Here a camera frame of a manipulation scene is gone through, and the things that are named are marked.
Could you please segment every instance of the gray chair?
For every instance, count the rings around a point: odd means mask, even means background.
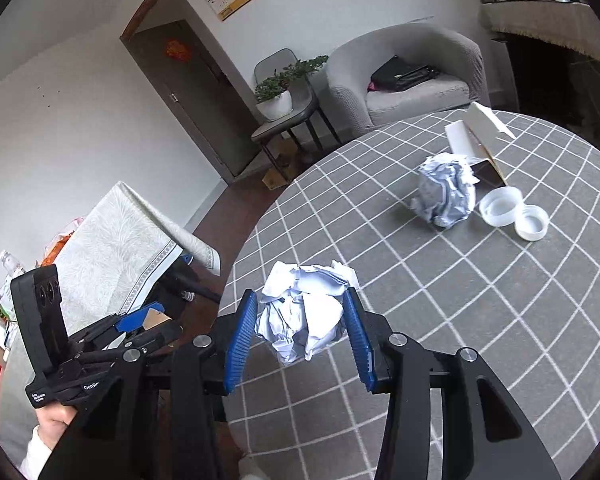
[[[367,92],[371,75],[393,56],[435,66],[441,74],[404,92]],[[430,23],[395,25],[351,40],[331,54],[326,71],[331,94],[357,134],[471,101],[490,104],[478,45]]]
[[[254,70],[256,83],[264,81],[267,77],[274,75],[275,71],[280,72],[282,69],[291,64],[295,64],[297,61],[298,58],[292,50],[283,48],[275,54],[267,57],[267,59],[263,59],[256,65]],[[282,168],[280,168],[276,158],[267,147],[267,143],[276,135],[279,135],[282,132],[288,132],[298,148],[302,150],[302,145],[300,144],[292,128],[299,126],[302,123],[306,123],[315,145],[322,152],[322,143],[320,142],[318,134],[315,132],[314,125],[311,122],[311,116],[317,111],[320,114],[320,117],[322,117],[324,124],[326,124],[327,128],[336,139],[337,143],[342,145],[338,134],[333,129],[333,126],[322,111],[322,108],[320,108],[318,97],[315,95],[314,89],[307,78],[293,81],[289,86],[289,93],[291,94],[293,111],[289,115],[286,115],[277,121],[264,123],[251,135],[251,140],[262,147],[263,151],[267,154],[269,160],[273,164],[273,167],[280,172],[280,175],[282,175],[286,181],[289,181],[288,177]]]

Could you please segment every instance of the chair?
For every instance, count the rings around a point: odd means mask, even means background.
[[[372,74],[393,56],[435,66],[441,74],[404,92],[368,92]],[[331,94],[358,134],[471,101],[490,104],[478,45],[430,23],[395,25],[351,40],[331,54],[326,72]]]
[[[254,70],[256,83],[260,83],[267,77],[271,77],[274,75],[276,70],[280,72],[287,66],[295,64],[296,61],[298,61],[298,58],[288,48],[283,48],[275,54],[272,54],[271,56],[267,57],[267,59],[262,60],[256,65]],[[264,123],[251,136],[251,140],[262,147],[263,151],[273,164],[273,167],[278,170],[280,175],[282,175],[287,182],[289,181],[288,176],[286,176],[285,172],[282,170],[282,168],[280,168],[276,158],[267,147],[267,143],[273,137],[281,134],[282,132],[288,132],[298,148],[302,150],[302,146],[296,135],[293,133],[292,128],[299,126],[302,123],[306,123],[316,147],[322,152],[322,143],[320,142],[318,134],[315,132],[314,125],[311,122],[311,116],[317,111],[320,114],[320,117],[322,117],[324,124],[326,124],[327,128],[331,132],[331,135],[333,135],[338,144],[342,145],[336,130],[333,129],[333,126],[331,125],[327,116],[322,111],[322,108],[320,108],[318,98],[316,97],[314,89],[312,88],[308,79],[302,78],[293,81],[289,86],[289,92],[293,102],[293,111],[289,115],[286,115],[276,121]]]
[[[164,307],[167,316],[180,319],[191,293],[219,304],[220,295],[200,283],[198,274],[189,266],[191,260],[192,256],[181,256],[173,262],[152,286],[142,306],[157,301]]]

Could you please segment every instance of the door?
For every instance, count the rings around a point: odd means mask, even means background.
[[[167,56],[171,40],[183,44],[190,59]],[[138,32],[126,47],[220,175],[227,181],[238,176],[260,151],[251,142],[258,123],[189,24]]]

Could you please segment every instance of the plastic container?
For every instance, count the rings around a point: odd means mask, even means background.
[[[6,319],[16,321],[16,311],[13,307],[13,298],[11,297],[11,280],[16,276],[24,274],[25,269],[19,260],[8,251],[0,253],[0,261],[7,271],[7,277],[0,290],[0,312]]]
[[[517,187],[505,186],[494,189],[480,200],[478,209],[487,224],[503,227],[516,221],[525,202]]]
[[[549,228],[549,215],[537,205],[525,205],[516,220],[518,236],[528,242],[544,238]]]

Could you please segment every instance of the black handbag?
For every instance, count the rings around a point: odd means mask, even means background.
[[[393,56],[371,76],[376,90],[403,92],[420,83],[435,79],[440,70],[429,65],[409,64],[398,56]]]

